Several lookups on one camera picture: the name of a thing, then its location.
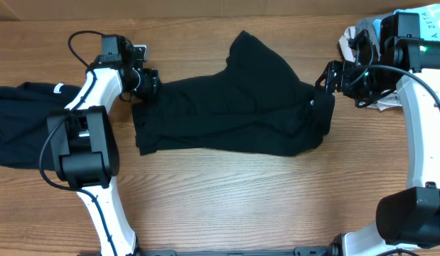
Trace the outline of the black t-shirt with logo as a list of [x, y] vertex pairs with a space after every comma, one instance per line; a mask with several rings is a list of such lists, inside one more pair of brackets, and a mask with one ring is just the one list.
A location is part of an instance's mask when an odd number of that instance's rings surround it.
[[300, 81], [289, 64], [248, 32], [230, 46], [226, 68], [168, 82], [132, 116], [136, 146], [161, 150], [209, 148], [295, 156], [329, 133], [331, 93]]

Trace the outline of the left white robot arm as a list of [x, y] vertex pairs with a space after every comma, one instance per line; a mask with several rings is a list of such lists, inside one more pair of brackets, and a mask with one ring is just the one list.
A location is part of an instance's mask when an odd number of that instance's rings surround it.
[[102, 34], [101, 43], [102, 52], [86, 66], [77, 96], [47, 118], [49, 134], [42, 150], [51, 153], [62, 183], [52, 182], [42, 163], [38, 168], [46, 183], [76, 192], [85, 204], [100, 239], [100, 255], [140, 255], [119, 197], [119, 150], [108, 113], [125, 94], [143, 101], [155, 97], [161, 81], [158, 70], [143, 66], [145, 45], [117, 34]]

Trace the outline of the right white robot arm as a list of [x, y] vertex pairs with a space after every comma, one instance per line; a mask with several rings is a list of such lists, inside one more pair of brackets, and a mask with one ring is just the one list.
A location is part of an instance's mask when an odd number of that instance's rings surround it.
[[440, 246], [440, 4], [399, 9], [376, 33], [348, 40], [352, 60], [331, 61], [316, 81], [364, 108], [396, 93], [407, 130], [406, 188], [384, 197], [375, 220], [338, 235], [323, 255], [414, 255]]

